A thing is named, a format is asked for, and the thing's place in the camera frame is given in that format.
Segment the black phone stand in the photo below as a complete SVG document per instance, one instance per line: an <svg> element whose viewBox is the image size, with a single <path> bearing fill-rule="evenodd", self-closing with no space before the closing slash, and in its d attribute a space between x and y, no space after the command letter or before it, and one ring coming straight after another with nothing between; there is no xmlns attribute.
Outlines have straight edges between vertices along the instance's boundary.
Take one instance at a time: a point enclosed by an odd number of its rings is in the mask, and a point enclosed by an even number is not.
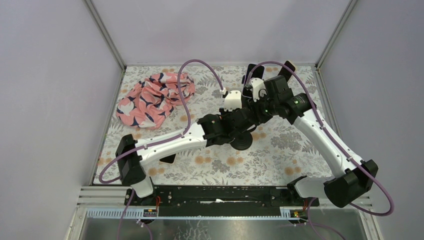
<svg viewBox="0 0 424 240"><path fill-rule="evenodd" d="M253 136L250 132L236 134L234 139L229 143L232 148L238 151L245 151L251 147Z"/></svg>
<svg viewBox="0 0 424 240"><path fill-rule="evenodd" d="M252 98L252 91L251 91L251 86L247 83L247 75L243 75L242 77L242 84L243 84L243 88L241 91L242 96L244 96L245 98L251 99Z"/></svg>

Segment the phone with purple case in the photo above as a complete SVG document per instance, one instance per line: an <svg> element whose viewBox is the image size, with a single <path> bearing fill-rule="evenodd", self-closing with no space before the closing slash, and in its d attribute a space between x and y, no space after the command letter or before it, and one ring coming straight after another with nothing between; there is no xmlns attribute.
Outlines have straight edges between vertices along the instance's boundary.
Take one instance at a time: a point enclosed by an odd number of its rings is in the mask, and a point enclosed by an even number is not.
<svg viewBox="0 0 424 240"><path fill-rule="evenodd" d="M251 79L252 78L260 78L263 79L263 75L264 75L264 71L265 71L265 67L260 65L258 66L255 70L253 70L254 67L256 67L257 65L254 63L250 63L247 67L247 70L245 72L245 75L247 75L247 77L249 76L250 73L252 73Z"/></svg>

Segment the phone with beige case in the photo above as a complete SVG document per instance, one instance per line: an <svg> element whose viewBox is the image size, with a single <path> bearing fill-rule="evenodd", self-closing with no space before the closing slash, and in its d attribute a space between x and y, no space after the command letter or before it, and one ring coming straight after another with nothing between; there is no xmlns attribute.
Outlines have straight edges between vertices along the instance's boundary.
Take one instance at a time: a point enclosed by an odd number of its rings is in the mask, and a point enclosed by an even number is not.
<svg viewBox="0 0 424 240"><path fill-rule="evenodd" d="M289 82L297 68L290 60L286 60L283 65L284 66L280 69L278 75L283 76L285 80Z"/></svg>

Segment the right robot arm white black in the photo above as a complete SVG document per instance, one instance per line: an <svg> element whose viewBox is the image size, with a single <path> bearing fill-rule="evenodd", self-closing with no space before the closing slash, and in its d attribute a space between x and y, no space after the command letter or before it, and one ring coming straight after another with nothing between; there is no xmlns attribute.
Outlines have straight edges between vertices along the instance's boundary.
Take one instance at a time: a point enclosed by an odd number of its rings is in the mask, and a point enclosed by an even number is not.
<svg viewBox="0 0 424 240"><path fill-rule="evenodd" d="M326 198L344 208L367 193L378 172L373 160L363 159L324 122L309 92L294 95L285 76L267 80L252 78L246 82L254 103L267 116L280 116L301 131L328 164L331 177L299 177L287 186L287 201L301 205L307 198Z"/></svg>

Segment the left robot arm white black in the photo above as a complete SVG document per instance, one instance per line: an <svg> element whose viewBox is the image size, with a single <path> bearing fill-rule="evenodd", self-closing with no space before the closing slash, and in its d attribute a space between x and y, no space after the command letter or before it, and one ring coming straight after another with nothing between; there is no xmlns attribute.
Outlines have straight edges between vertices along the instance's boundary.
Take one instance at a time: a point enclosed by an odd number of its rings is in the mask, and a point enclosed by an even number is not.
<svg viewBox="0 0 424 240"><path fill-rule="evenodd" d="M245 140L257 125L257 116L245 107L227 113L222 110L219 114L207 114L175 136L162 135L143 143L131 140L117 156L121 183L131 187L136 199L148 206L154 202L155 192L143 163L169 159L186 150L233 144L239 139Z"/></svg>

